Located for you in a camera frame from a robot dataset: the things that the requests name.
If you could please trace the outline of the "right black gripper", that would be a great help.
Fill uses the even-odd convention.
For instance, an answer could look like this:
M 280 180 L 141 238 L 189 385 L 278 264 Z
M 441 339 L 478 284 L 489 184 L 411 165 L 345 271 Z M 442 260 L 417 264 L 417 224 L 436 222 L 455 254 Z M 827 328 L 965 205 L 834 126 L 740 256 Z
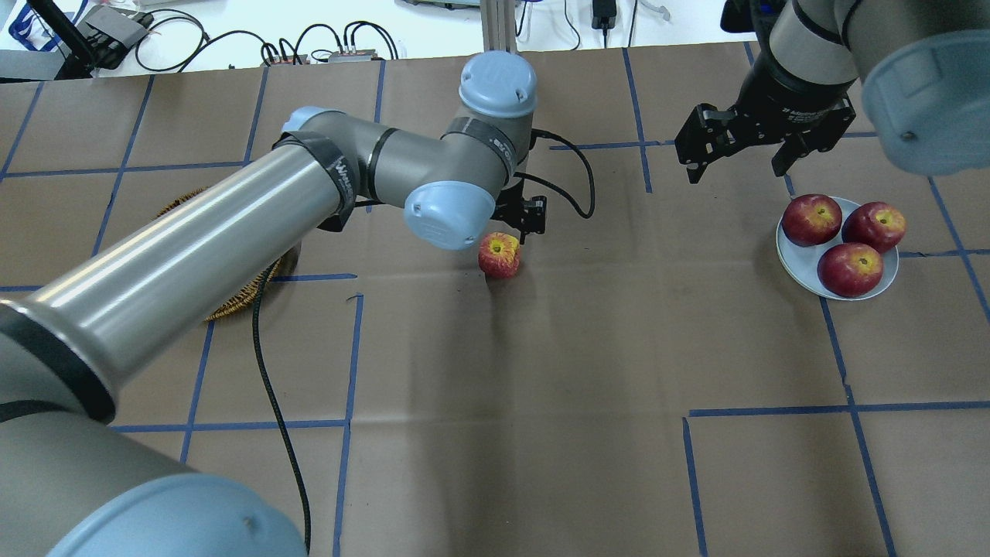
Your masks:
M 767 47 L 754 60 L 731 110 L 698 104 L 674 139 L 689 183 L 708 166 L 740 149 L 782 142 L 771 159 L 777 177 L 819 147 L 818 134 L 841 137 L 856 118 L 851 84 L 814 84 L 796 77 Z

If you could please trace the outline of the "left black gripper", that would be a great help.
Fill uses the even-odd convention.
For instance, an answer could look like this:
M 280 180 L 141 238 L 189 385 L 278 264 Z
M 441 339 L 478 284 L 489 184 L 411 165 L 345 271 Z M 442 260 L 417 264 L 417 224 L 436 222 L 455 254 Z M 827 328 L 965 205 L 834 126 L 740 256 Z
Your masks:
M 545 195 L 524 199 L 524 179 L 511 179 L 496 198 L 492 220 L 510 227 L 517 227 L 520 243 L 526 243 L 531 235 L 544 235 L 547 230 L 547 204 Z

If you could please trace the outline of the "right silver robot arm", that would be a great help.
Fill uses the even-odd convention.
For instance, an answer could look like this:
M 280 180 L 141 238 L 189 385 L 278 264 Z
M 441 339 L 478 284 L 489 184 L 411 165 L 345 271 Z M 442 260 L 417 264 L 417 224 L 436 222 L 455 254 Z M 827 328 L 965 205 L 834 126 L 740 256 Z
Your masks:
M 675 139 L 690 183 L 711 163 L 778 145 L 775 176 L 828 152 L 857 116 L 903 172 L 948 176 L 989 161 L 986 1 L 727 1 L 726 32 L 754 32 L 760 53 L 733 106 L 698 104 Z

